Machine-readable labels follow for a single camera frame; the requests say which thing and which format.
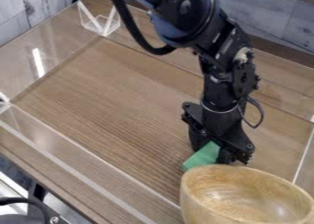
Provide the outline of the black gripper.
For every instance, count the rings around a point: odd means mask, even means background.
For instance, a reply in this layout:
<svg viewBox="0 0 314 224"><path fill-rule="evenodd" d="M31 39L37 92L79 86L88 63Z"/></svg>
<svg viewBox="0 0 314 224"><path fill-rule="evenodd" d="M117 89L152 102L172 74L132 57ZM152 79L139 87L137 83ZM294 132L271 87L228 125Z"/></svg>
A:
<svg viewBox="0 0 314 224"><path fill-rule="evenodd" d="M216 163L240 162L248 165L255 146L244 133L238 107L234 106L227 111L215 111L203 103L184 102L182 108L182 120L188 125L192 150L198 151L212 141L219 147Z"/></svg>

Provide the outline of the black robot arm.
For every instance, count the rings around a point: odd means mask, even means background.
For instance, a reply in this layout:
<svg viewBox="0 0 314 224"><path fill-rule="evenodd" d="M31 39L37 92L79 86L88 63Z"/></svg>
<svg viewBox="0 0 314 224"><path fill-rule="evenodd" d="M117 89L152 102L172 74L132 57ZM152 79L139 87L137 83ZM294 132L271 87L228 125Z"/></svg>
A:
<svg viewBox="0 0 314 224"><path fill-rule="evenodd" d="M255 152L243 126L246 108L259 88L248 36L220 8L218 0L137 0L151 10L159 38L199 57L203 90L198 104L183 104L191 146L218 146L218 163L247 163Z"/></svg>

